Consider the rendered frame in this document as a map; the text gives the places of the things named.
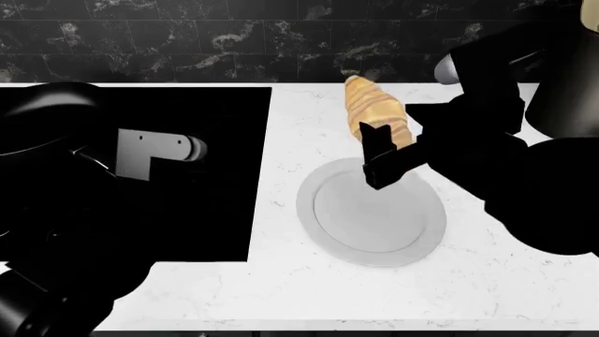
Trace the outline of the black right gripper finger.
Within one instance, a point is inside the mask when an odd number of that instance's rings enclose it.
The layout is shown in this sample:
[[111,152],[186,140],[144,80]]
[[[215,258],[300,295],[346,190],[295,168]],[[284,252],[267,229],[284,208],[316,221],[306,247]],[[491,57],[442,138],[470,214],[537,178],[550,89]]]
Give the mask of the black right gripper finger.
[[422,145],[413,143],[399,150],[390,146],[373,148],[363,146],[366,183],[375,190],[381,190],[398,182],[405,173],[426,163]]
[[367,123],[359,123],[364,162],[369,163],[377,156],[397,151],[392,142],[390,125],[373,127]]

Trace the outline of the beige panel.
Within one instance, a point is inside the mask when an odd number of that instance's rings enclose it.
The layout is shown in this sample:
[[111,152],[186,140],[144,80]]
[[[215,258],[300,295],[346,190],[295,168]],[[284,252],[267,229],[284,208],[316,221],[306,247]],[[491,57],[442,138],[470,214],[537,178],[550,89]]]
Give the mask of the beige panel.
[[587,29],[599,33],[599,0],[582,0],[580,21]]

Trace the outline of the black frying pan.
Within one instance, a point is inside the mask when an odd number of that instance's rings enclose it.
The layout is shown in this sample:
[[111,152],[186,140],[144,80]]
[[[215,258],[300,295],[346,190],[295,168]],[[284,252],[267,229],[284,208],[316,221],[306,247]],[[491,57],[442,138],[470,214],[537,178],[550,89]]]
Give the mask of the black frying pan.
[[90,138],[104,122],[106,98],[91,83],[0,88],[0,156]]

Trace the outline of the white round plate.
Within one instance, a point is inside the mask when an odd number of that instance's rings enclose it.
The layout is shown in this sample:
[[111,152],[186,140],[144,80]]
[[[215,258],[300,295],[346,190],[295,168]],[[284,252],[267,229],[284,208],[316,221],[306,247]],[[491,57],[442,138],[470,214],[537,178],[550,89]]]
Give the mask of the white round plate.
[[296,198],[300,223],[330,255],[363,266],[395,267],[429,255],[446,233],[446,210],[420,176],[409,171],[375,190],[359,157],[313,170]]

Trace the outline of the golden brown croissant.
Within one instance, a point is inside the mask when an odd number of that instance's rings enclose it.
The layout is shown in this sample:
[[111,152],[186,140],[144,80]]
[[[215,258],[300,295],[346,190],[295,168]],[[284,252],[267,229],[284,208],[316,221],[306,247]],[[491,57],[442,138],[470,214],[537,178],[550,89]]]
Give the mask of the golden brown croissant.
[[403,104],[384,92],[373,81],[352,75],[344,82],[345,109],[351,134],[362,141],[359,123],[373,128],[390,126],[392,142],[398,149],[411,145],[413,135],[408,128],[408,116]]

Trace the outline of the black stove top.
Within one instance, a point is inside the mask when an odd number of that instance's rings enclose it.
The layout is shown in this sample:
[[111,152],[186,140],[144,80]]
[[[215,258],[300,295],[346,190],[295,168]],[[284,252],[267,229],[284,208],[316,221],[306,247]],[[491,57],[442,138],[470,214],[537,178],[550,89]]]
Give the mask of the black stove top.
[[181,134],[206,152],[193,162],[157,162],[153,177],[182,182],[183,262],[243,262],[249,255],[272,90],[269,87],[105,86],[96,134],[121,129]]

